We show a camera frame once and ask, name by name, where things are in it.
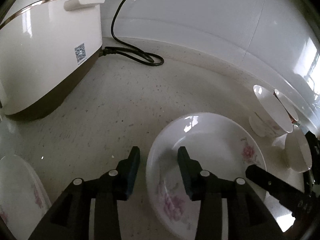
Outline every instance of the qr code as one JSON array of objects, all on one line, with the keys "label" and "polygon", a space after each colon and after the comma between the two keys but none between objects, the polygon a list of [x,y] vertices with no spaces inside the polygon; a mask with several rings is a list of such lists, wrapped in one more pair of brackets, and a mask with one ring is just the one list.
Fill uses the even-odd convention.
[{"label": "qr code", "polygon": [[84,43],[75,48],[78,64],[86,58]]}]

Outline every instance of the brown base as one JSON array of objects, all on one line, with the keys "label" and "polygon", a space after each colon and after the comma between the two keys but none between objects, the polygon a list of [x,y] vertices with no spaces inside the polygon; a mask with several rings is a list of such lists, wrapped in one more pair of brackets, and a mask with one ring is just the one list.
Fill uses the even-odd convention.
[{"label": "brown base", "polygon": [[15,121],[32,121],[51,114],[92,68],[99,57],[100,50],[101,48],[38,101],[18,113],[7,115],[7,117]]}]

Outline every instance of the floral plate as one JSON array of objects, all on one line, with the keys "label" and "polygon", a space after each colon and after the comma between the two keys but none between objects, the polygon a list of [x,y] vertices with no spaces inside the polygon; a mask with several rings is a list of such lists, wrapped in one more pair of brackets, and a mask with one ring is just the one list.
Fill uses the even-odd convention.
[{"label": "floral plate", "polygon": [[[245,178],[245,170],[256,164],[266,170],[256,142],[240,125],[218,114],[196,113],[176,119],[165,127],[151,147],[146,170],[148,195],[159,220],[181,239],[194,240],[200,201],[186,195],[177,162],[185,146],[191,159],[221,179]],[[251,181],[259,197],[266,191]],[[222,239],[228,239],[227,206],[223,200]]]}]

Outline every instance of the white cup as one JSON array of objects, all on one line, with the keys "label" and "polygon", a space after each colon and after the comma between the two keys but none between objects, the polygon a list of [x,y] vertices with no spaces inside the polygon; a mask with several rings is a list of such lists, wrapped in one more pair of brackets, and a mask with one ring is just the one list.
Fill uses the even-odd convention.
[{"label": "white cup", "polygon": [[310,147],[305,135],[297,125],[294,125],[292,133],[287,134],[284,149],[284,159],[288,167],[300,173],[311,169]]},{"label": "white cup", "polygon": [[258,107],[249,117],[251,128],[263,137],[279,137],[293,131],[290,117],[281,102],[266,88],[254,85]]}]

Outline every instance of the rose gold trim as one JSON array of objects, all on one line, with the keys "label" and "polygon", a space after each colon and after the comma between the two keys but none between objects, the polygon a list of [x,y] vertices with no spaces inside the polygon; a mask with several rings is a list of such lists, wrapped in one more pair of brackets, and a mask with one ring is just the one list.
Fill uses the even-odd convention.
[{"label": "rose gold trim", "polygon": [[18,17],[20,14],[23,14],[24,12],[30,10],[31,8],[40,5],[40,4],[44,4],[47,2],[51,2],[51,1],[55,1],[55,0],[40,0],[37,2],[34,2],[28,6],[26,6],[25,8],[22,8],[21,10],[17,11],[16,13],[12,14],[8,19],[6,19],[1,25],[0,25],[0,30],[6,26],[9,22],[11,22],[14,18]]}]

